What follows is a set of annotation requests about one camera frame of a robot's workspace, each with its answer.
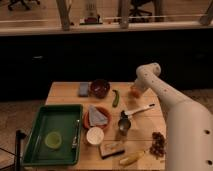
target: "green pepper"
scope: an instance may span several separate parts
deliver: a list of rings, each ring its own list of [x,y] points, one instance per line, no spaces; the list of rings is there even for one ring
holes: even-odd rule
[[[113,107],[117,107],[118,106],[118,102],[119,102],[119,91],[118,90],[112,90],[113,92],[115,92],[115,99],[113,100],[112,106]]]

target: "yellow object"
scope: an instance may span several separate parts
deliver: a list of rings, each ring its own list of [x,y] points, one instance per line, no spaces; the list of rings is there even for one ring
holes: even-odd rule
[[[59,132],[50,132],[45,137],[45,145],[52,149],[58,149],[61,146],[62,138]]]
[[[141,157],[142,154],[144,154],[144,152],[141,152],[141,151],[137,152],[137,153],[130,154],[130,155],[122,158],[119,161],[119,164],[123,165],[123,166],[130,165],[130,164],[136,162]]]

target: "cable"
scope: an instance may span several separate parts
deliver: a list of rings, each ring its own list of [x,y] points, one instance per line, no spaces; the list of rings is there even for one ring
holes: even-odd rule
[[[12,152],[10,152],[10,151],[7,151],[7,150],[5,150],[4,148],[1,148],[1,147],[0,147],[0,150],[2,150],[2,151],[4,151],[4,152],[7,152],[7,153],[9,153],[9,154],[12,154],[13,156],[16,156],[14,153],[12,153]]]

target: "sponge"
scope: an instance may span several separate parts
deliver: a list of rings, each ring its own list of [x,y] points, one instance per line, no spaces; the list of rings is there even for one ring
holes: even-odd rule
[[[104,141],[99,146],[102,159],[125,152],[122,141]]]

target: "wooden table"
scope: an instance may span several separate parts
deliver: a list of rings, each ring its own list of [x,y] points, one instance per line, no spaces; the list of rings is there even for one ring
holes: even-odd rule
[[[154,157],[149,153],[152,144],[152,132],[161,132],[166,135],[166,124],[163,118],[159,100],[156,94],[148,89],[140,98],[136,99],[129,94],[130,86],[133,83],[111,82],[111,89],[104,99],[95,97],[78,97],[78,82],[54,82],[50,89],[47,105],[52,104],[82,104],[83,112],[88,110],[89,105],[102,106],[112,115],[112,122],[105,132],[104,141],[122,140],[125,146],[125,153],[102,159],[98,147],[85,144],[86,130],[82,129],[79,161],[75,166],[68,169],[78,170],[164,170],[165,158]],[[112,107],[115,97],[113,89],[119,90],[120,101],[116,108]],[[131,128],[127,136],[119,136],[118,120],[122,110],[135,109],[143,105],[155,103],[155,107],[141,112],[131,118]],[[139,160],[129,166],[120,166],[119,160],[124,156],[145,150],[145,154]]]

